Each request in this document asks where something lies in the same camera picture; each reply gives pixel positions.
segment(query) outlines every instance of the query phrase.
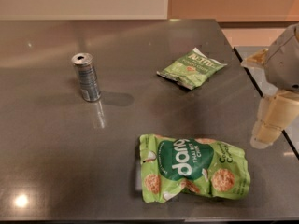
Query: green logo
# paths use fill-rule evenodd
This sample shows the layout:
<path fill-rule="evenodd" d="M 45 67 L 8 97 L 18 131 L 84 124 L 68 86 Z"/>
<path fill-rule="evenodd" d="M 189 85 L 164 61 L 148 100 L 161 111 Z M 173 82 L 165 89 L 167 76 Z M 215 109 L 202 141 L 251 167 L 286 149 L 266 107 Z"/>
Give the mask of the green logo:
<path fill-rule="evenodd" d="M 182 177 L 195 180 L 203 175 L 203 169 L 208 169 L 213 155 L 210 145 L 202 145 L 194 139 L 163 141 L 158 147 L 159 171 L 170 180 Z"/>

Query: can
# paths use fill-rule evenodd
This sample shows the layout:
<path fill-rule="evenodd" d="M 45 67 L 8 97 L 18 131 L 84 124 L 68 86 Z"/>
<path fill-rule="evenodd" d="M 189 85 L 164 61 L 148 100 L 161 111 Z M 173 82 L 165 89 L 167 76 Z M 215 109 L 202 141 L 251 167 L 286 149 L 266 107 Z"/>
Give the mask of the can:
<path fill-rule="evenodd" d="M 89 53 L 79 53 L 72 58 L 83 99 L 97 101 L 101 97 L 97 75 L 93 66 L 93 56 Z"/>

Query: large green snack bag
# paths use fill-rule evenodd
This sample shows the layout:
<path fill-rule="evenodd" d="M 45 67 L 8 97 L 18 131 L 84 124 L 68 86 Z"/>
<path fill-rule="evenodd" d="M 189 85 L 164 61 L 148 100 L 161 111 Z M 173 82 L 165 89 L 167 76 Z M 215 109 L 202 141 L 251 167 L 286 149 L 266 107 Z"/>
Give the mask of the large green snack bag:
<path fill-rule="evenodd" d="M 189 90 L 201 86 L 215 72 L 226 64 L 209 59 L 199 49 L 195 48 L 188 54 L 177 59 L 163 71 L 157 71 L 161 77 L 176 81 L 177 84 Z"/>
<path fill-rule="evenodd" d="M 235 200 L 249 192 L 244 150 L 222 141 L 145 134 L 140 159 L 146 203 L 165 203 L 180 192 Z"/>

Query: can lid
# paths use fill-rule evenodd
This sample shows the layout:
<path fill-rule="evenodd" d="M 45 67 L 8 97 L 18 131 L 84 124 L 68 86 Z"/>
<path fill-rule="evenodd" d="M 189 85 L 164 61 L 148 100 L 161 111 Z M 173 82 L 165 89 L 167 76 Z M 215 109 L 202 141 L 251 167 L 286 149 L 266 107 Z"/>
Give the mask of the can lid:
<path fill-rule="evenodd" d="M 72 58 L 72 63 L 76 65 L 88 65 L 92 62 L 93 56 L 89 53 L 79 53 Z"/>

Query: beige wall panel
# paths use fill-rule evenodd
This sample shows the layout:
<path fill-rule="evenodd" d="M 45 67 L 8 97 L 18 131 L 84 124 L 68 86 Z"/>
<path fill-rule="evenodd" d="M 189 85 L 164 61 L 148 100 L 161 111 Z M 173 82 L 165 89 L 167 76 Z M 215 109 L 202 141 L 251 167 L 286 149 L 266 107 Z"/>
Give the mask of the beige wall panel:
<path fill-rule="evenodd" d="M 165 19 L 168 0 L 0 0 L 0 19 Z"/>
<path fill-rule="evenodd" d="M 299 0 L 169 0 L 169 18 L 299 21 Z"/>

